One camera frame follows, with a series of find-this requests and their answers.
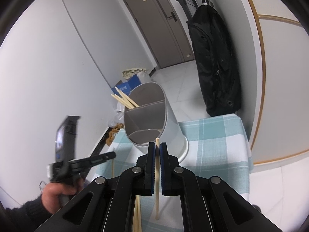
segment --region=door frame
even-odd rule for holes
[[[150,51],[150,53],[151,53],[151,55],[152,55],[154,61],[156,62],[156,67],[155,67],[155,68],[156,68],[156,69],[161,69],[161,67],[160,67],[160,65],[159,65],[159,62],[158,62],[157,58],[155,57],[155,54],[153,53],[152,48],[151,48],[151,46],[150,46],[150,44],[149,44],[149,42],[148,42],[146,36],[144,35],[144,32],[143,32],[142,29],[141,29],[141,26],[139,25],[138,21],[136,20],[134,14],[133,14],[133,12],[132,12],[132,10],[130,9],[129,5],[126,3],[125,0],[121,0],[121,1],[122,1],[122,3],[125,5],[126,9],[129,11],[130,16],[132,17],[132,20],[130,20],[128,14],[126,13],[126,15],[127,15],[127,17],[129,18],[129,21],[131,22],[131,24],[133,24],[133,22],[134,22],[134,24],[135,24],[135,26],[136,26],[136,27],[134,27],[134,25],[133,25],[133,28],[134,28],[135,32],[137,33],[138,36],[139,36],[139,34],[141,34],[141,36],[142,36],[142,38],[143,38],[143,39],[141,39],[141,38],[139,37],[139,39],[140,39],[141,42],[142,42],[142,45],[144,45],[143,42],[146,43],[147,49]],[[181,23],[181,21],[180,21],[180,19],[179,19],[179,17],[178,17],[178,14],[177,14],[177,12],[175,11],[175,8],[174,8],[174,6],[172,5],[172,3],[170,2],[170,0],[168,0],[168,2],[169,2],[169,4],[170,4],[171,8],[173,9],[173,12],[174,12],[174,14],[175,14],[175,16],[176,16],[176,18],[177,18],[177,20],[178,20],[178,22],[179,22],[179,25],[180,25],[180,27],[181,27],[181,30],[182,30],[184,36],[186,37],[187,43],[188,43],[188,45],[189,45],[189,48],[190,48],[192,54],[194,55],[192,46],[191,46],[191,44],[190,44],[190,42],[189,42],[189,40],[188,40],[188,36],[187,36],[185,30],[183,29],[183,25],[182,25],[182,23]]]

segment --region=black sleeve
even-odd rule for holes
[[[26,202],[21,208],[7,208],[6,214],[20,232],[33,232],[51,217],[42,204],[41,196],[36,200]]]

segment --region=brown door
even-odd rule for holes
[[[160,68],[187,62],[194,55],[168,0],[124,0]]]

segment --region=teal and white checkered tablecloth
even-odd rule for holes
[[[249,199],[249,171],[253,169],[249,142],[241,119],[235,114],[179,123],[189,142],[189,152],[180,163],[196,175],[221,177],[246,200]],[[108,151],[115,151],[114,173],[135,166],[142,154],[126,137],[124,129],[116,135]],[[112,177],[111,161],[101,164],[94,178]],[[160,219],[155,219],[155,196],[141,196],[143,232],[183,231],[180,198],[160,195]]]

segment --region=blue box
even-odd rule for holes
[[[128,95],[130,94],[130,92],[137,86],[139,86],[141,83],[141,81],[139,80],[137,74],[133,75],[127,82],[124,82],[122,84],[116,85],[116,87],[122,91],[124,94]],[[116,91],[115,88],[112,88],[112,91],[118,95],[119,93]]]

